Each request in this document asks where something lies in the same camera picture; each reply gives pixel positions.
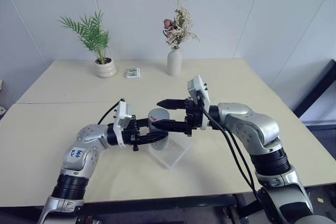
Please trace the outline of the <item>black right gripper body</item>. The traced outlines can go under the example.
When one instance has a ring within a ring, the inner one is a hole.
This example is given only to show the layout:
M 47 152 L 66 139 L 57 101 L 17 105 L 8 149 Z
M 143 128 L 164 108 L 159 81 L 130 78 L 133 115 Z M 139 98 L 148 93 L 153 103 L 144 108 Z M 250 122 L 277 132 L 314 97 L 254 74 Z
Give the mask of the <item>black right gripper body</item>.
M 185 134 L 187 136 L 192 136 L 192 130 L 201 128 L 203 111 L 199 104 L 196 104 L 191 98 L 185 100 L 185 122 L 188 124 Z

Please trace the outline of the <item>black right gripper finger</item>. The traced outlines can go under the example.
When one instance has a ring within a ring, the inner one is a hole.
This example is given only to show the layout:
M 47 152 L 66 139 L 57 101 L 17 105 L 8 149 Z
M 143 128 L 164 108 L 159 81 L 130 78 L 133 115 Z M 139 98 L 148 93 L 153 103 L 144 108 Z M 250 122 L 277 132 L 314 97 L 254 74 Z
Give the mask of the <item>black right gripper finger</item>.
M 176 120 L 159 120 L 152 125 L 162 131 L 188 133 L 188 123 Z
M 156 105 L 168 110 L 185 109 L 186 101 L 181 99 L 165 99 Z

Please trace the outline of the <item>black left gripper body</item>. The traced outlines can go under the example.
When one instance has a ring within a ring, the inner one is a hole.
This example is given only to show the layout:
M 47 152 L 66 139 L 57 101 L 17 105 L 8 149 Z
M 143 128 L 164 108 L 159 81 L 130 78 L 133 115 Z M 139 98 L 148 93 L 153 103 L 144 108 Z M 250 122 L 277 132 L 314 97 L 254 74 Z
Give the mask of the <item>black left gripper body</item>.
M 128 126 L 122 131 L 122 139 L 124 144 L 132 146 L 134 152 L 139 150 L 139 129 L 140 128 L 138 127 L 136 116 L 132 115 Z

